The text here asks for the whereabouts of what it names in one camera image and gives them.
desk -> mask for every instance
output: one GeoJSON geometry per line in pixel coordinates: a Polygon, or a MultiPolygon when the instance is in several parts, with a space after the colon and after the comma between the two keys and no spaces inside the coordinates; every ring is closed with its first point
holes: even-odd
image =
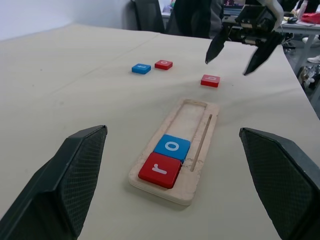
{"type": "Polygon", "coordinates": [[[280,240],[238,133],[250,127],[289,138],[320,165],[319,119],[281,46],[243,76],[254,47],[226,42],[206,65],[209,43],[83,25],[0,42],[0,216],[67,136],[106,124],[98,184],[79,240],[280,240]],[[136,63],[160,59],[173,68],[131,73],[136,63]],[[219,87],[200,86],[203,74],[220,76],[219,87]],[[189,207],[128,183],[132,164],[183,97],[220,106],[189,207]]]}
{"type": "Polygon", "coordinates": [[[170,12],[162,12],[161,15],[162,15],[164,28],[167,28],[171,13],[170,12]]]}

